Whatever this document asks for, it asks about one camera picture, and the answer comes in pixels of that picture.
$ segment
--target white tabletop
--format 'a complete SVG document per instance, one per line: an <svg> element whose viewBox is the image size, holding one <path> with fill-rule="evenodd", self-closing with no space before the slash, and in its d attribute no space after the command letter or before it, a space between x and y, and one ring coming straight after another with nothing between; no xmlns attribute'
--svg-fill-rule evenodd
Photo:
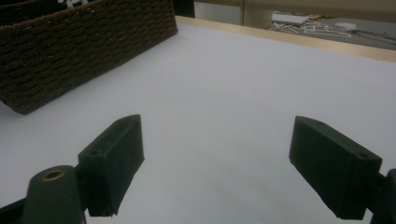
<svg viewBox="0 0 396 224"><path fill-rule="evenodd" d="M179 33L21 116L0 104L0 206L114 120L141 114L146 160L119 215L88 223L355 223L290 164L294 117L396 167L396 63L178 24ZM366 213L369 223L371 214Z"/></svg>

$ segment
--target table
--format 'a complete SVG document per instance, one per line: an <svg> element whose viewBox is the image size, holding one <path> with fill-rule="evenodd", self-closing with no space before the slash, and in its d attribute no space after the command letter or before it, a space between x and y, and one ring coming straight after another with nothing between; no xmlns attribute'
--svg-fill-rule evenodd
<svg viewBox="0 0 396 224"><path fill-rule="evenodd" d="M346 223L289 162L294 117L396 167L394 51L177 20L177 35L27 116L0 105L0 206L141 114L146 160L119 214L88 223Z"/></svg>

